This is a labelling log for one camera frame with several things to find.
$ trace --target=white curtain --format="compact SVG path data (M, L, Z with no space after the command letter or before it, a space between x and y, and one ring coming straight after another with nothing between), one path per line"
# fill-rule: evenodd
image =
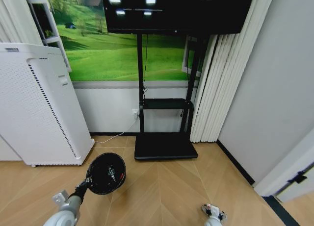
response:
M43 45L26 0L0 0L0 42Z
M252 0L241 33L210 38L196 94L192 142L217 141L271 1Z

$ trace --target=white wall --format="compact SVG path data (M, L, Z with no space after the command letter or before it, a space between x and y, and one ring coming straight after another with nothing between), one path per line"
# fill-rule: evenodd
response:
M0 136L0 161L20 161L20 157L11 149L11 147Z
M155 82L160 86L151 86L145 93L147 98L185 98L187 88L178 86L176 82L170 88L165 82ZM138 108L138 82L129 82L123 88L115 85L118 82L104 82L105 86L95 86L95 83L74 83L76 94L82 108L90 132L123 132L134 122L133 108ZM177 132L181 125L182 110L145 110L144 130L147 132ZM139 121L128 132L139 132Z
M259 182L314 127L313 0L273 0L219 140Z

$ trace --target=television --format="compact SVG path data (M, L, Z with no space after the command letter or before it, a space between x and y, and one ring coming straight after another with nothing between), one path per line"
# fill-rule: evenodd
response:
M108 32L239 33L252 0L103 0Z

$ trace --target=wooden floor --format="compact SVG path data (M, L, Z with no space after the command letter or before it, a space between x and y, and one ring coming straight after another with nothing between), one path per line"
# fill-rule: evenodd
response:
M281 203L287 212L301 225L314 225L314 192Z
M226 226L283 225L217 144L195 144L195 160L137 162L134 143L133 136L119 136L96 144L79 167L0 162L0 226L42 226L57 211L51 197L62 189L72 193L104 152L123 157L126 181L105 196L87 190L79 226L202 226L206 216L200 208L206 202L227 213Z

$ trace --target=tv stand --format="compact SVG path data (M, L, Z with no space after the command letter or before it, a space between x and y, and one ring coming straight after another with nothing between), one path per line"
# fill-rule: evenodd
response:
M136 160L171 160L197 158L198 154L190 142L194 106L191 102L202 39L197 41L186 98L144 99L142 34L137 34L137 63L139 87L140 133L136 136L134 158ZM183 109L179 132L144 132L145 109Z

